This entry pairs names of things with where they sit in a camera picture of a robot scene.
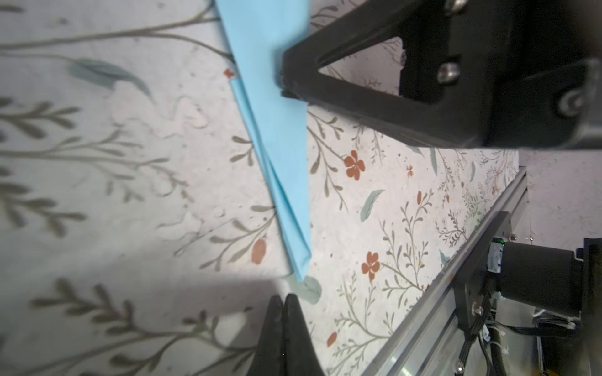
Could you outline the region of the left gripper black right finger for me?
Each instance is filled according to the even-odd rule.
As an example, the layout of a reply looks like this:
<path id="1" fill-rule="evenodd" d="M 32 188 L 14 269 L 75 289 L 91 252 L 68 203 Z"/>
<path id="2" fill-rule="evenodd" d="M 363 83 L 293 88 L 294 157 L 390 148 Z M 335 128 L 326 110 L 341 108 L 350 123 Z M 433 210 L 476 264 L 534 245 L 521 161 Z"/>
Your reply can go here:
<path id="1" fill-rule="evenodd" d="M 283 309 L 285 375 L 324 375 L 311 340 L 299 298 L 287 295 Z"/>

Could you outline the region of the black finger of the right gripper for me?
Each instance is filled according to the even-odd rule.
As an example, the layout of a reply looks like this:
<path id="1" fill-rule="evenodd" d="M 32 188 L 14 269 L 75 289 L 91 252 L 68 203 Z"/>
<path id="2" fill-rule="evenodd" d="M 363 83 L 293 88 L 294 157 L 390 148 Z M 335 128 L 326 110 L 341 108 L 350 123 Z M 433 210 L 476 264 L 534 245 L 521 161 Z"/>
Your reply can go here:
<path id="1" fill-rule="evenodd" d="M 394 96 L 323 75 L 320 70 L 345 56 L 398 36 L 422 1 L 366 1 L 287 49 L 282 88 L 288 97 L 354 116 L 386 136 L 416 147 L 481 148 L 484 131 L 478 109 L 461 105 L 459 83 L 437 103 Z"/>

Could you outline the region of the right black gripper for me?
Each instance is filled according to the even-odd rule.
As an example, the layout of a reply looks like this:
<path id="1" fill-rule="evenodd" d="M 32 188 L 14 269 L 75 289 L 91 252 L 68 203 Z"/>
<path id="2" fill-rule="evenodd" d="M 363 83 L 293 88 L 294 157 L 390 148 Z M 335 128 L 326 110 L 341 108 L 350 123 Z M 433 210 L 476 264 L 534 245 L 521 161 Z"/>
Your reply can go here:
<path id="1" fill-rule="evenodd" d="M 399 35 L 405 143 L 600 149 L 599 1 L 424 1 Z"/>

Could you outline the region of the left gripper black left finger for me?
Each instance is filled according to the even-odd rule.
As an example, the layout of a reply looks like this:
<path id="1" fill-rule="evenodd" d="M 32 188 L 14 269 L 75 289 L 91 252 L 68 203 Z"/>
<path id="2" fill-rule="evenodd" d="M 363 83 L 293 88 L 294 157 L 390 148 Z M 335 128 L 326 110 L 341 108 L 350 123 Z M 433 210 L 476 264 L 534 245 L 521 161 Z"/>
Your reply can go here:
<path id="1" fill-rule="evenodd" d="M 282 298 L 279 295 L 272 296 L 247 376 L 281 376 L 285 374 L 283 313 Z"/>

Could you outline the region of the light blue paper sheet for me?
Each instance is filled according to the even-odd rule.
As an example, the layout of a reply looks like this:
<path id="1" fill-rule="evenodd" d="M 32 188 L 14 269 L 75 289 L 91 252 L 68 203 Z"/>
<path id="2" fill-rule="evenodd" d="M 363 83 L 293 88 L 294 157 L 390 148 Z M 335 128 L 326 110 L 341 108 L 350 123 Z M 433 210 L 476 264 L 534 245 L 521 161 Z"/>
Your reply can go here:
<path id="1" fill-rule="evenodd" d="M 309 31 L 309 1 L 218 1 L 254 125 L 256 149 L 277 208 L 296 279 L 312 257 L 307 156 L 307 104 L 282 95 L 282 57 Z"/>

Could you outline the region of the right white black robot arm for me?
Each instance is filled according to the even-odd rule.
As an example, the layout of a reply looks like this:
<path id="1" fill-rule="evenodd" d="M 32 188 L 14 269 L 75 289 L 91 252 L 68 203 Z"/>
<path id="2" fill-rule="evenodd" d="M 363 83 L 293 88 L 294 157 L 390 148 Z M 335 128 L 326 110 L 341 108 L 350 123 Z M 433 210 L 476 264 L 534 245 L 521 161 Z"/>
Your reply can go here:
<path id="1" fill-rule="evenodd" d="M 408 55 L 397 94 L 321 73 L 391 38 Z M 282 87 L 287 97 L 354 116 L 413 147 L 598 149 L 601 4 L 367 1 L 284 53 Z M 601 242 L 569 252 L 512 241 L 510 213 L 525 183 L 518 175 L 367 374 L 463 374 L 497 292 L 581 321 L 521 335 L 581 338 L 594 325 Z"/>

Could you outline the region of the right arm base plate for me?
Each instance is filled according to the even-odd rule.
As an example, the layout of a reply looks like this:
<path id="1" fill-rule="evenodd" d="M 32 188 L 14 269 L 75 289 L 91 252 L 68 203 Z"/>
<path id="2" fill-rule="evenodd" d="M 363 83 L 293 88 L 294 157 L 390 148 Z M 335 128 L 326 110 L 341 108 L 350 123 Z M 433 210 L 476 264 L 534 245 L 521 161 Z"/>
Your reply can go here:
<path id="1" fill-rule="evenodd" d="M 497 211 L 492 220 L 477 233 L 476 242 L 468 249 L 467 257 L 456 272 L 452 286 L 454 289 L 456 316 L 459 330 L 465 339 L 479 332 L 477 322 L 484 313 L 477 314 L 478 308 L 485 310 L 486 294 L 494 290 L 488 286 L 488 254 L 494 240 L 507 241 L 510 233 L 511 215 L 507 211 Z"/>

